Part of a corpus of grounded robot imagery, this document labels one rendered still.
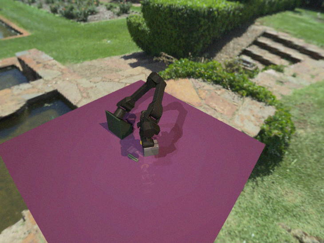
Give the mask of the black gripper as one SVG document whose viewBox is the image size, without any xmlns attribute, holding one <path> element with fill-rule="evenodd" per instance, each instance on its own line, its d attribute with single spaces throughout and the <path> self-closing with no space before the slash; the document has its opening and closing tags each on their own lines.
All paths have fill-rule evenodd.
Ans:
<svg viewBox="0 0 324 243">
<path fill-rule="evenodd" d="M 140 121 L 137 123 L 137 127 L 139 129 L 139 135 L 140 135 L 140 139 L 141 139 L 141 142 L 142 142 L 142 147 L 143 148 L 149 148 L 149 147 L 154 147 L 154 141 L 153 139 L 150 137 L 150 138 L 146 138 L 143 136 L 143 132 L 142 132 L 142 127 L 140 126 Z"/>
</svg>

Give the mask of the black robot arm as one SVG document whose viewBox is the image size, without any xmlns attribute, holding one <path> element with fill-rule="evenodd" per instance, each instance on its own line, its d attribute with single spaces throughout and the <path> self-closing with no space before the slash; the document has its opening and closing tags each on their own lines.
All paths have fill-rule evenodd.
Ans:
<svg viewBox="0 0 324 243">
<path fill-rule="evenodd" d="M 125 97 L 117 103 L 118 108 L 115 113 L 112 114 L 122 120 L 125 113 L 129 113 L 134 108 L 137 100 L 139 100 L 151 88 L 155 88 L 153 101 L 149 104 L 147 110 L 141 111 L 140 126 L 142 127 L 144 137 L 150 138 L 153 137 L 154 134 L 158 135 L 160 132 L 158 123 L 163 113 L 162 99 L 165 87 L 166 82 L 161 76 L 156 72 L 150 73 L 147 77 L 147 81 L 139 89 L 137 89 L 131 96 Z"/>
</svg>

